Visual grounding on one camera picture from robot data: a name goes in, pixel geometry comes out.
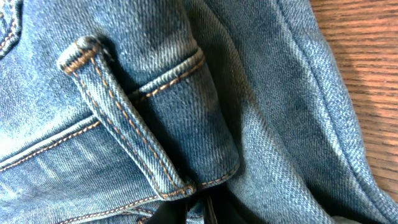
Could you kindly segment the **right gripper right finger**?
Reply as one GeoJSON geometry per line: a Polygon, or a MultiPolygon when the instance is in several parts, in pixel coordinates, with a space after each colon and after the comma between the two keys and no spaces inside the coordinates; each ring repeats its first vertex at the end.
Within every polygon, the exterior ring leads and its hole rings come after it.
{"type": "Polygon", "coordinates": [[[234,206],[226,188],[211,188],[203,196],[204,224],[248,224],[234,206]]]}

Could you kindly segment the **light blue denim jeans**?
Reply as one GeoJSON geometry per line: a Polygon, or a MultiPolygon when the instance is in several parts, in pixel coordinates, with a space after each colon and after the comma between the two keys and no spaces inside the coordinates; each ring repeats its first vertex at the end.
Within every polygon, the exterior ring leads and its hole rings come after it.
{"type": "Polygon", "coordinates": [[[396,223],[309,1],[2,1],[1,222],[396,223]]]}

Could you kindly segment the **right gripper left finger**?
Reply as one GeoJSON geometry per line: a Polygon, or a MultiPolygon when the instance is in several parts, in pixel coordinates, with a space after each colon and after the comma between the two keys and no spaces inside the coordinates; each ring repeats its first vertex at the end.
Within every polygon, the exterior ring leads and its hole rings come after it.
{"type": "Polygon", "coordinates": [[[187,201],[164,201],[148,219],[148,224],[186,224],[187,201]]]}

